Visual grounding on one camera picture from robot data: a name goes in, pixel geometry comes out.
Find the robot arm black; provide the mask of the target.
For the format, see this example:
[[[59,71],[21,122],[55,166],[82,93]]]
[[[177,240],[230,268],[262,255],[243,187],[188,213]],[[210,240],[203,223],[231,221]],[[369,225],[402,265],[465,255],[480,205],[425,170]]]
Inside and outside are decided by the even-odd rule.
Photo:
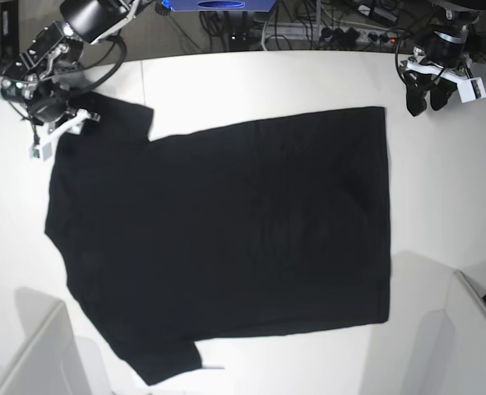
[[[43,28],[32,45],[0,71],[0,96],[10,106],[19,105],[21,118],[34,131],[38,126],[65,123],[75,116],[69,104],[101,86],[122,66],[127,46],[121,31],[150,1],[64,1],[61,21]],[[71,88],[66,78],[86,68],[80,65],[84,47],[110,42],[118,60],[97,81]]]
[[[484,9],[482,1],[434,1],[436,23],[410,36],[413,53],[401,60],[395,51],[396,71],[406,87],[406,108],[416,117],[427,107],[438,111],[457,93],[461,102],[484,99],[483,80],[473,75],[465,51],[470,26]]]

